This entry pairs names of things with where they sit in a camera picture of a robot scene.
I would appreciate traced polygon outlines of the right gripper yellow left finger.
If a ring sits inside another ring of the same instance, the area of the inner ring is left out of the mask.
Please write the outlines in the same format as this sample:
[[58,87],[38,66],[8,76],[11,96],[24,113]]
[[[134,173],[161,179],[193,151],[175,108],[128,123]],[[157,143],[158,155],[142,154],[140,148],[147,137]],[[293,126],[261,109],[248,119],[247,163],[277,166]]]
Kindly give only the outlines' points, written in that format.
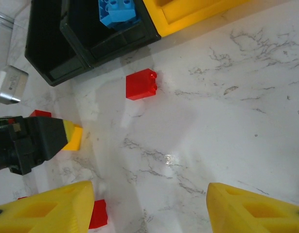
[[0,233],[88,233],[91,181],[81,181],[0,205]]

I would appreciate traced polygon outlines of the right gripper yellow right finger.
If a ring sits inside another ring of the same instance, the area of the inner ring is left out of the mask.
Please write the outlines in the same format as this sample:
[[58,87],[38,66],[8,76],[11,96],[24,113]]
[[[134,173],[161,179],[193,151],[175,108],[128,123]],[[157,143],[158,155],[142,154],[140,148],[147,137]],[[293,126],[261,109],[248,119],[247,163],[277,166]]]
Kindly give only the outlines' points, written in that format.
[[213,233],[299,233],[299,206],[223,183],[210,183]]

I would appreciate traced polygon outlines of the yellow square lego brick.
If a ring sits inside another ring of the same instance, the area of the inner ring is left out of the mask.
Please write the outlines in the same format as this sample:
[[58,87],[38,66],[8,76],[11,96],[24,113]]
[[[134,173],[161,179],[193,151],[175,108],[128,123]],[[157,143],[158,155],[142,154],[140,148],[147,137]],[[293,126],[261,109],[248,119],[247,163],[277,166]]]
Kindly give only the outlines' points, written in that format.
[[63,151],[78,151],[81,146],[83,128],[79,125],[75,125],[74,133],[71,137],[71,141],[62,149]]

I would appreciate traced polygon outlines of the red long lego brick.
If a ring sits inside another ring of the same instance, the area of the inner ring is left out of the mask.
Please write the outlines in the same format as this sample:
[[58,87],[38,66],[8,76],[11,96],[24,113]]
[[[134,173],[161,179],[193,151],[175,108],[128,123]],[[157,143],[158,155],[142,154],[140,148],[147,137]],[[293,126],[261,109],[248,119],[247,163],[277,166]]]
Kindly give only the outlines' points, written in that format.
[[106,211],[106,201],[96,200],[94,202],[91,220],[89,224],[89,230],[97,229],[107,225],[108,215]]
[[52,117],[51,112],[42,111],[42,110],[34,110],[29,117]]

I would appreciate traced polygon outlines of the blue long lego brick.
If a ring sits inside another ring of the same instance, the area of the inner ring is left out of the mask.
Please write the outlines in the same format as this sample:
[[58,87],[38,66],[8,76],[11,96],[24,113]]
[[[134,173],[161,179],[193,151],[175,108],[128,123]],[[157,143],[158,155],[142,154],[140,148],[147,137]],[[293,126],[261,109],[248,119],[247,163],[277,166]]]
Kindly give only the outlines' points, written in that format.
[[137,22],[139,22],[140,19],[137,15],[136,8],[135,8],[135,10],[136,10],[135,18],[133,18],[129,21],[126,21],[126,22],[120,22],[120,23],[112,22],[110,15],[108,13],[108,2],[109,2],[109,0],[98,0],[99,20],[101,23],[103,23],[109,29],[114,29],[116,31],[125,30],[125,29],[128,29],[129,27],[132,27]]

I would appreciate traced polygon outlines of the black container with red legos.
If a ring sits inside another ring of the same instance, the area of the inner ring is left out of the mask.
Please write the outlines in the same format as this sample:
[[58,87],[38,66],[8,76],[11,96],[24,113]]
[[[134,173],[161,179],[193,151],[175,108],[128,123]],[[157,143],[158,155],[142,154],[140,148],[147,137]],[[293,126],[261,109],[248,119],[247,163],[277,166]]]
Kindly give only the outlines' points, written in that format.
[[90,70],[60,30],[64,0],[31,0],[25,58],[51,86]]

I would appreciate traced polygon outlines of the black container with blue legos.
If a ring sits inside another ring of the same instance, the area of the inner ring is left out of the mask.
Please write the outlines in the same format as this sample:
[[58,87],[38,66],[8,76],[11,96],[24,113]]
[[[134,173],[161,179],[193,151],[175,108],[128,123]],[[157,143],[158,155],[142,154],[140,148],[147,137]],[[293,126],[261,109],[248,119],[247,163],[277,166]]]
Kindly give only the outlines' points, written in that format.
[[64,0],[60,30],[89,67],[97,67],[161,39],[143,0],[133,1],[139,22],[116,31],[100,22],[98,0]]

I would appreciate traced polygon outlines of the blue square lego brick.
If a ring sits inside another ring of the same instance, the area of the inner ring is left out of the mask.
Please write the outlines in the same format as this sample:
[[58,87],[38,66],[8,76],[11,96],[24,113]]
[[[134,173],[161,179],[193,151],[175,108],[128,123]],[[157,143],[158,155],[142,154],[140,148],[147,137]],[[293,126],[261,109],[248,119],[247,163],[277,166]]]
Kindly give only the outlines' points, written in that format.
[[126,22],[136,17],[133,0],[109,0],[108,13],[112,22]]

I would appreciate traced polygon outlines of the yellow plastic container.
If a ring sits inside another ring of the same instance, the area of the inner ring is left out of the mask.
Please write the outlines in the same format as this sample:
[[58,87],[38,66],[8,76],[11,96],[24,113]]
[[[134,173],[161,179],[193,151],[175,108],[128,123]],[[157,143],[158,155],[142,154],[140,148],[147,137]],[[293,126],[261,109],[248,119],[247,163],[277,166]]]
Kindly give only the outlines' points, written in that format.
[[165,37],[249,0],[143,0],[159,33]]

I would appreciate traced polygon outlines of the aluminium frame side rail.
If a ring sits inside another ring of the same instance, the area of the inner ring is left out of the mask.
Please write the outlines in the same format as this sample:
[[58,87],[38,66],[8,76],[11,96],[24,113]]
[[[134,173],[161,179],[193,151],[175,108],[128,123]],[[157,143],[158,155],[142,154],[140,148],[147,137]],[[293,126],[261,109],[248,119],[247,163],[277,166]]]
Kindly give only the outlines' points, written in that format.
[[14,26],[14,19],[0,12],[0,24],[12,29]]

